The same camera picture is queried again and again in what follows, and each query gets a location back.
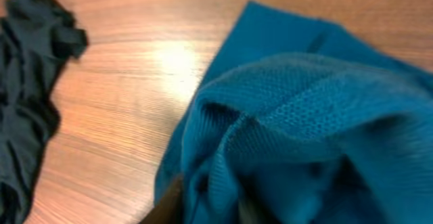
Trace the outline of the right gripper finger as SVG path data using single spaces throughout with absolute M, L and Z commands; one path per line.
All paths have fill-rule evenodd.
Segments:
M 174 178 L 160 201 L 149 211 L 139 224 L 182 224 L 183 223 L 183 178 Z

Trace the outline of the blue t-shirt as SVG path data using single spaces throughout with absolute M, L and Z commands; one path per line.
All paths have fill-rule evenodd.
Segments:
M 431 223 L 432 74 L 250 2 L 176 127 L 183 223 Z

